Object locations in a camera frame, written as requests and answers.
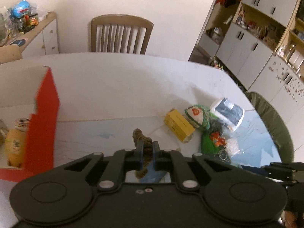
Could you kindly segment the brown knotted rope toy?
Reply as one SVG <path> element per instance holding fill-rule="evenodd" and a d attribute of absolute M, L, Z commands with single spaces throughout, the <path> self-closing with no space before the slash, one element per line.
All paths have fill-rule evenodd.
<path fill-rule="evenodd" d="M 139 142 L 143 142 L 143 167 L 136 172 L 136 177 L 141 179 L 148 173 L 147 167 L 153 160 L 153 140 L 145 136 L 138 128 L 133 130 L 132 138 L 136 147 Z"/>

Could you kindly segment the yellow small carton box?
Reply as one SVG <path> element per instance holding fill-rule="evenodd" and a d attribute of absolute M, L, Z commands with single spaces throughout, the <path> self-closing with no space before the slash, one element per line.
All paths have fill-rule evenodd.
<path fill-rule="evenodd" d="M 164 123 L 182 143 L 187 143 L 195 131 L 195 128 L 176 109 L 171 109 L 166 114 Z"/>

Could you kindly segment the green white embroidered pouch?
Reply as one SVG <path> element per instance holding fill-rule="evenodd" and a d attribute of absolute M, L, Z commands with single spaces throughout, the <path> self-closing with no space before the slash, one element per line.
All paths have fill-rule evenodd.
<path fill-rule="evenodd" d="M 210 129 L 210 109 L 204 105 L 195 104 L 184 110 L 189 123 L 196 129 L 207 131 Z"/>

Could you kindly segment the white blue tissue pack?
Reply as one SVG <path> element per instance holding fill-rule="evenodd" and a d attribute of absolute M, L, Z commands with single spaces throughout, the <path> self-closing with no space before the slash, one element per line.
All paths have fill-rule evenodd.
<path fill-rule="evenodd" d="M 245 115 L 245 110 L 228 98 L 222 98 L 214 102 L 210 106 L 210 112 L 219 118 L 231 132 L 235 132 L 240 126 Z"/>

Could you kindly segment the green padded chair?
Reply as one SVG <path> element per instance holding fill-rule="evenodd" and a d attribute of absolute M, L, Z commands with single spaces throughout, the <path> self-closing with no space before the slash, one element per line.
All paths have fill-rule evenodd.
<path fill-rule="evenodd" d="M 283 163 L 294 162 L 294 145 L 287 126 L 276 109 L 260 94 L 245 93 L 255 108 L 278 150 Z"/>

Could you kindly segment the green tassel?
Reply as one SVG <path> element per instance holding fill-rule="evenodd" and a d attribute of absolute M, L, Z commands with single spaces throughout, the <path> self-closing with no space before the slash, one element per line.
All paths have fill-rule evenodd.
<path fill-rule="evenodd" d="M 219 147 L 216 147 L 209 137 L 209 133 L 204 131 L 201 135 L 201 153 L 205 155 L 214 155 L 218 154 L 220 151 Z"/>

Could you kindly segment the dark plastic bag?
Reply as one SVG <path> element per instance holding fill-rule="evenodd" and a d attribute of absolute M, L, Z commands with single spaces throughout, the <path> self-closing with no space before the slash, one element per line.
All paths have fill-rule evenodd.
<path fill-rule="evenodd" d="M 213 118 L 211 117 L 209 119 L 209 123 L 210 123 L 210 133 L 216 133 L 218 132 L 220 135 L 223 134 L 223 131 L 225 129 L 225 123 L 223 123 L 222 120 L 220 120 L 219 118 Z"/>

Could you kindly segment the clear bag white beads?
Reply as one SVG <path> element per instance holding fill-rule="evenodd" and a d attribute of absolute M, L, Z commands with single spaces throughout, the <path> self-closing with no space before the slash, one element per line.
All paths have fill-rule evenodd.
<path fill-rule="evenodd" d="M 240 145 L 240 140 L 237 137 L 225 136 L 225 151 L 230 157 L 243 154 L 243 149 Z"/>

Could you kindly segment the yellow bottle in box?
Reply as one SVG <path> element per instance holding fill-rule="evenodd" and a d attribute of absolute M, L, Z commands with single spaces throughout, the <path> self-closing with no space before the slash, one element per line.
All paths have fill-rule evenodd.
<path fill-rule="evenodd" d="M 7 133 L 5 149 L 8 166 L 17 168 L 22 167 L 29 124 L 29 119 L 20 118 L 15 121 L 14 128 Z"/>

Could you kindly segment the red cardboard box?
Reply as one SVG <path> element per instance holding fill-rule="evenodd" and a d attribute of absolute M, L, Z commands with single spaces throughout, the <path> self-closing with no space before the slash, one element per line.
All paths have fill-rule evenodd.
<path fill-rule="evenodd" d="M 51 69 L 46 66 L 1 72 L 1 179 L 19 182 L 54 165 L 54 140 L 60 100 Z M 27 118 L 24 162 L 7 165 L 6 135 L 15 121 Z"/>

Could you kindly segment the brown wooden chair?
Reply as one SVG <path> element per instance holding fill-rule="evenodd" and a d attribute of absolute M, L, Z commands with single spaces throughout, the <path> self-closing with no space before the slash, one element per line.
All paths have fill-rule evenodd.
<path fill-rule="evenodd" d="M 142 17 L 105 14 L 91 21 L 91 51 L 146 53 L 154 24 Z"/>

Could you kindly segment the white sideboard cabinet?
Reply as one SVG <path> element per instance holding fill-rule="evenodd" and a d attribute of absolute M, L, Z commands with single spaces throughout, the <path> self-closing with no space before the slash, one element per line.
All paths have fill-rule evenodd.
<path fill-rule="evenodd" d="M 34 29 L 8 40 L 5 46 L 21 40 L 25 41 L 19 46 L 23 58 L 58 54 L 57 14 L 49 12 Z"/>

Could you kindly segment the blue round toy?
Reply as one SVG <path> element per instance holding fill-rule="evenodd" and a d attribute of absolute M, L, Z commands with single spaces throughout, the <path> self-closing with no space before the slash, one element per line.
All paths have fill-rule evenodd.
<path fill-rule="evenodd" d="M 14 17 L 19 18 L 23 15 L 27 14 L 30 11 L 30 3 L 26 0 L 21 0 L 18 4 L 16 4 L 12 10 L 12 14 Z"/>

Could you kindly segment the orange red keychain toy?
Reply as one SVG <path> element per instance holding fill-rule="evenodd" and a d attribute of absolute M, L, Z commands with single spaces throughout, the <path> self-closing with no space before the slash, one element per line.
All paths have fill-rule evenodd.
<path fill-rule="evenodd" d="M 226 146 L 226 140 L 224 137 L 221 137 L 221 134 L 219 132 L 213 132 L 209 134 L 210 140 L 212 140 L 214 146 Z"/>

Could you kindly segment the white wall cupboard unit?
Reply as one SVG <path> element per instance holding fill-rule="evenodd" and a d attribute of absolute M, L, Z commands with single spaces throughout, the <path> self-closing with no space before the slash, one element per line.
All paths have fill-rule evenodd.
<path fill-rule="evenodd" d="M 289 33 L 300 0 L 215 0 L 195 48 L 261 94 L 292 133 L 303 132 L 303 84 Z"/>

